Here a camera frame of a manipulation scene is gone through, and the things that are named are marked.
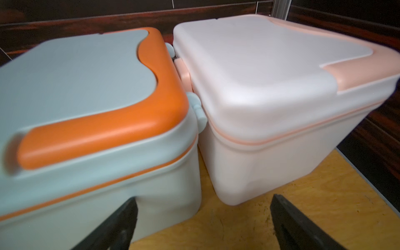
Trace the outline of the white orange handled box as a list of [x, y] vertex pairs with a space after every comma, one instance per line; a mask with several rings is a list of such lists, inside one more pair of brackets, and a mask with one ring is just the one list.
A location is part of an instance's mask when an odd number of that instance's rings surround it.
[[207, 119], [155, 28], [49, 40], [1, 67], [1, 249], [74, 250], [129, 198], [131, 242], [193, 217]]

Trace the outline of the white pink first aid box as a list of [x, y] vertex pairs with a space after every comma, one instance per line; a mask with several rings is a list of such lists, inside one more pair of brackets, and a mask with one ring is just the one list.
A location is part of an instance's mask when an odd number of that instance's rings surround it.
[[400, 78], [391, 48], [263, 15], [185, 22], [173, 35], [208, 119], [201, 154], [231, 206], [311, 173]]

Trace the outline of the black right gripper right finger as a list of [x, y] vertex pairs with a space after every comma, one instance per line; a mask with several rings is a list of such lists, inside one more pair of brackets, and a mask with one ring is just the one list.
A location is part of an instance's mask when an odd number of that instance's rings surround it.
[[270, 205], [276, 237], [282, 250], [343, 250], [284, 196], [274, 194]]

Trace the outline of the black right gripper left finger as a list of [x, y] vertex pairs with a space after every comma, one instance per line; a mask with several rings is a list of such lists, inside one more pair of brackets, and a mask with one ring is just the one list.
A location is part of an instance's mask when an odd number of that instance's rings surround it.
[[136, 200], [129, 198], [73, 249], [127, 250], [136, 228], [137, 216]]

